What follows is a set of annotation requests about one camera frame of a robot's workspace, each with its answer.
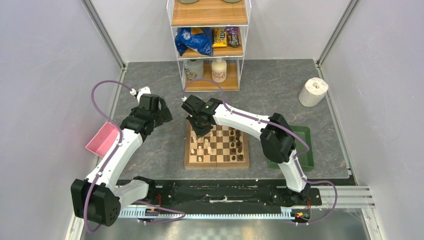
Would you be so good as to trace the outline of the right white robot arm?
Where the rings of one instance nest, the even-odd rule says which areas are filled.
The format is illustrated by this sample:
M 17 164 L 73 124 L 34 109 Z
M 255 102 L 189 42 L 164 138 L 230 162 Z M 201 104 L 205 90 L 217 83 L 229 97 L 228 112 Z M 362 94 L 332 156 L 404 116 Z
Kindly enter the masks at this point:
M 227 126 L 260 140 L 262 152 L 278 165 L 285 177 L 289 200 L 300 205 L 309 198 L 311 188 L 299 163 L 295 141 L 301 142 L 279 113 L 257 115 L 232 107 L 223 100 L 203 101 L 190 95 L 182 97 L 182 109 L 188 114 L 197 137 L 206 136 L 215 125 Z

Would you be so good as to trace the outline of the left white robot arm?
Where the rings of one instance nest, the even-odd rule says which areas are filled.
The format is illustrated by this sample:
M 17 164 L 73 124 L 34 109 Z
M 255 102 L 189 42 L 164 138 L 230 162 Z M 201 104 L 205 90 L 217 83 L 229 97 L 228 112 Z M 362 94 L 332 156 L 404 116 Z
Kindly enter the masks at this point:
M 118 135 L 110 150 L 84 180 L 75 179 L 71 184 L 74 214 L 98 226 L 111 226 L 121 209 L 141 200 L 152 204 L 157 198 L 154 180 L 136 176 L 130 183 L 116 189 L 117 181 L 134 152 L 146 138 L 163 123 L 173 120 L 163 97 L 143 93 L 138 106 L 121 122 Z

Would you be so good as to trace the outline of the wooden chess board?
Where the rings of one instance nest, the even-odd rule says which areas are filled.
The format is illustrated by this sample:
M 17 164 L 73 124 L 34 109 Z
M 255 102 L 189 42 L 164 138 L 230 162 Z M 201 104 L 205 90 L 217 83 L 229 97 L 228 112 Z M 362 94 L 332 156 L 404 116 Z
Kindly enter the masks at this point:
M 186 121 L 184 167 L 186 169 L 247 169 L 250 167 L 249 140 L 245 132 L 236 136 L 235 128 L 215 125 L 197 137 Z

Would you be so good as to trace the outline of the grey bottle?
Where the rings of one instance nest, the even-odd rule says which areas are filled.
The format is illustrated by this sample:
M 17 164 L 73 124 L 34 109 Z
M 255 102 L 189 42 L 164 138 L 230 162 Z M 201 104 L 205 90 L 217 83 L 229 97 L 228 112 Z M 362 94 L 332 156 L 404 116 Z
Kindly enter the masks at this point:
M 183 67 L 189 80 L 201 79 L 204 76 L 204 61 L 202 59 L 189 59 Z

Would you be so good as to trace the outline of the pink tray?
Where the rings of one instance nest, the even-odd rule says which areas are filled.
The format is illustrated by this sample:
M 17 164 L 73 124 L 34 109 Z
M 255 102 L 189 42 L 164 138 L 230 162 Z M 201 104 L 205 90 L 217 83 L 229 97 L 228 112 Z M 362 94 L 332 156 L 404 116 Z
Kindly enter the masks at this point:
M 104 158 L 113 143 L 118 140 L 119 130 L 110 122 L 106 122 L 89 141 L 85 148 L 100 158 Z

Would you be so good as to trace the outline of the cream bottle pink lettering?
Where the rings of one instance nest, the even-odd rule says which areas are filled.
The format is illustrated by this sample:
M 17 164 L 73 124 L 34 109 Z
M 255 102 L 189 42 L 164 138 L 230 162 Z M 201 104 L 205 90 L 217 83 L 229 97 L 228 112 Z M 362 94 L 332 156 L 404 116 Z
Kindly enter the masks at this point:
M 211 63 L 212 80 L 216 83 L 222 83 L 227 78 L 227 62 L 223 58 L 216 58 Z

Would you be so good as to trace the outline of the blue snack bag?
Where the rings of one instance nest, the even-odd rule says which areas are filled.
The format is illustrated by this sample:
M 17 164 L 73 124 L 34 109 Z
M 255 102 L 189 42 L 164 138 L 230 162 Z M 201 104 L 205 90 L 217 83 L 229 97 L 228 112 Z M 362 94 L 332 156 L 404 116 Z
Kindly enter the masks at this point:
M 211 27 L 180 27 L 174 39 L 176 50 L 182 56 L 187 49 L 206 56 L 213 55 L 213 29 Z

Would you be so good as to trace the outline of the yellow candy bag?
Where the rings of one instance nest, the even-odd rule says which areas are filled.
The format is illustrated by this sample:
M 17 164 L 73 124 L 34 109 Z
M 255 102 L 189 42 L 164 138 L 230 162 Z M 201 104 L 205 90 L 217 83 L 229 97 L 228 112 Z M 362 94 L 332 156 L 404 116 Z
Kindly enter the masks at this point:
M 225 27 L 216 27 L 213 29 L 213 48 L 227 47 L 227 32 Z

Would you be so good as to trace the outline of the brown candy bag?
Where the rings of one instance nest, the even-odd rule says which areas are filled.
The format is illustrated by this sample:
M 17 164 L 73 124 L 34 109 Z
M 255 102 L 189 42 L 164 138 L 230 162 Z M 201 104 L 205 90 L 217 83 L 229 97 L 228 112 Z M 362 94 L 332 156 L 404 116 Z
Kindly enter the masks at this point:
M 229 26 L 225 28 L 227 34 L 227 45 L 232 48 L 238 48 L 241 45 L 239 38 L 239 28 L 237 26 Z

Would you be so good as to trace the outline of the white paper towel roll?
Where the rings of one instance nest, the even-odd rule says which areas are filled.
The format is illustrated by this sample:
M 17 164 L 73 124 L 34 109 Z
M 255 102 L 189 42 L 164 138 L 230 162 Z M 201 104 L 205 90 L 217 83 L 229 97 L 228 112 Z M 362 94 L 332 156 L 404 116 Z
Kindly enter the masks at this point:
M 329 85 L 319 77 L 310 78 L 303 86 L 298 99 L 305 107 L 316 106 L 326 95 Z

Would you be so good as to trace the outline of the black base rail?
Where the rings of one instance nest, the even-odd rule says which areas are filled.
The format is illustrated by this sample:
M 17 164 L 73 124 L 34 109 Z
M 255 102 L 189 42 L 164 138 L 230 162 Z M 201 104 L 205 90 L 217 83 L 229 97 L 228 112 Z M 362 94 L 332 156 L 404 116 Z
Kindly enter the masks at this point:
M 283 179 L 156 180 L 143 201 L 187 214 L 277 214 L 282 207 L 321 206 L 318 188 L 295 201 Z

